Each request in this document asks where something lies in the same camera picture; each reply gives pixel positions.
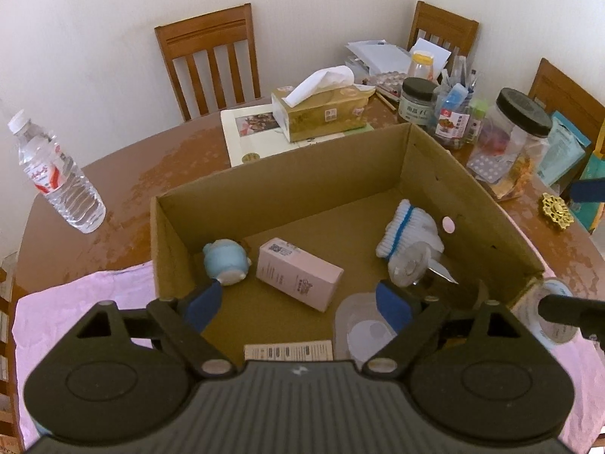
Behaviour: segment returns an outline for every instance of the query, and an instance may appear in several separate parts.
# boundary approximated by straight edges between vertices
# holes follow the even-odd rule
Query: light blue toy
[[[252,261],[246,251],[231,239],[219,239],[204,246],[204,268],[221,285],[234,285],[246,278]]]

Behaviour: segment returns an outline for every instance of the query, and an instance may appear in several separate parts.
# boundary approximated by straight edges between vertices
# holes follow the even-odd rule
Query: screw
[[[368,368],[376,373],[391,373],[397,369],[397,362],[392,358],[373,358],[368,362]]]
[[[222,359],[214,358],[202,363],[202,371],[210,375],[222,375],[231,371],[231,363]]]

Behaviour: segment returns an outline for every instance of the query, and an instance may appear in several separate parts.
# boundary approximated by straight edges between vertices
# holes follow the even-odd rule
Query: tissue
[[[354,81],[353,71],[345,65],[317,70],[284,97],[284,102],[290,107],[296,107],[316,93],[349,87],[353,85]]]

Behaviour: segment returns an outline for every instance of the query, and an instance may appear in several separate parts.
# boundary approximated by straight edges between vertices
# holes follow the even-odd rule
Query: bottle label
[[[65,184],[67,178],[63,173],[64,167],[65,156],[57,145],[54,153],[47,157],[45,162],[28,165],[24,171],[27,177],[34,181],[38,191],[49,194]]]
[[[441,109],[435,134],[442,138],[462,138],[467,128],[468,114]]]
[[[403,95],[399,99],[399,115],[406,121],[417,124],[418,126],[426,126],[428,125],[432,114],[433,108],[430,104],[416,104],[415,102],[409,101]]]

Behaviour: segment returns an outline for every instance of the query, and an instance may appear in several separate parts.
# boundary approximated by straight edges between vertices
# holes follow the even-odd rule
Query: golden ornament
[[[569,212],[565,201],[559,196],[544,193],[540,197],[540,212],[561,230],[565,230],[574,222],[574,216]]]

